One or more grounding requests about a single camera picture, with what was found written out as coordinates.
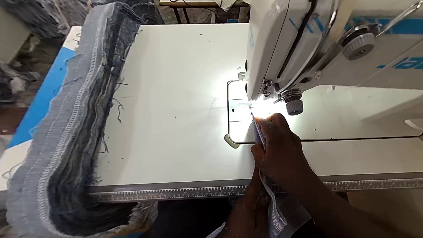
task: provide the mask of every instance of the measuring ruler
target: measuring ruler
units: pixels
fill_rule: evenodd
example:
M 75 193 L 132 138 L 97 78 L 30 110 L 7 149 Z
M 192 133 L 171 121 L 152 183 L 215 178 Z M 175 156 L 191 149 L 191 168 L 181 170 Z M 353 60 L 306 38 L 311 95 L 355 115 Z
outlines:
M 324 182 L 332 191 L 357 191 L 389 188 L 423 188 L 423 179 L 362 180 Z M 140 191 L 96 192 L 90 195 L 97 202 L 139 202 L 151 200 L 175 200 L 207 197 L 229 197 L 244 195 L 248 186 L 226 186 L 206 188 L 175 188 Z M 272 186 L 276 194 L 283 193 L 277 185 Z

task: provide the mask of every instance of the human hand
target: human hand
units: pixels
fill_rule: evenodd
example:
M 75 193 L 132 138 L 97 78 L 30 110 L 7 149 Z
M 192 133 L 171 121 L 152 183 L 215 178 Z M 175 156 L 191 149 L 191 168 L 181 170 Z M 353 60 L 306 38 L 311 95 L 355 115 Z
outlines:
M 251 147 L 256 167 L 287 190 L 295 181 L 314 175 L 302 152 L 301 139 L 289 129 L 282 114 L 254 120 L 266 137 L 266 151 L 261 144 Z
M 229 215 L 226 225 L 217 238 L 268 238 L 267 209 L 269 196 L 261 196 L 261 181 L 258 169 L 254 169 L 245 195 L 239 198 Z

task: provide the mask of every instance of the grey knob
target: grey knob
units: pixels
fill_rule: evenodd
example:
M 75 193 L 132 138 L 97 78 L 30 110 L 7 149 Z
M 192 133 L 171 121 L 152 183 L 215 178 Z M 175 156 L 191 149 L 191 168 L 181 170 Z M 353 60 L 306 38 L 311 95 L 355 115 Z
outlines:
M 302 107 L 302 101 L 301 100 L 294 100 L 290 101 L 286 104 L 286 110 L 288 111 L 288 115 L 295 116 L 304 111 Z
M 356 60 L 367 55 L 374 48 L 374 34 L 365 33 L 348 42 L 342 49 L 342 54 L 348 60 Z

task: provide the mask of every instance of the grey fabric pile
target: grey fabric pile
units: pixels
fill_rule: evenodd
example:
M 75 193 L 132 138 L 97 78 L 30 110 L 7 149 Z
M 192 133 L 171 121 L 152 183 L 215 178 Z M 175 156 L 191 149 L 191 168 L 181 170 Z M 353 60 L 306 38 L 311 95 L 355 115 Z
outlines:
M 96 204 L 87 195 L 124 59 L 142 24 L 163 24 L 148 0 L 93 8 L 60 92 L 9 180 L 7 218 L 24 237 L 95 235 L 128 223 L 137 204 Z

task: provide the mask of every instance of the industrial sewing machine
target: industrial sewing machine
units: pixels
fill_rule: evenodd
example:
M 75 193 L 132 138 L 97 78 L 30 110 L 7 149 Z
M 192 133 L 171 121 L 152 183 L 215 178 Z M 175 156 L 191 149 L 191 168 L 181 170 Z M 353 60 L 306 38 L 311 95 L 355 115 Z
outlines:
M 422 3 L 253 2 L 246 73 L 228 84 L 231 141 L 253 143 L 252 115 L 276 112 L 305 141 L 420 135 Z

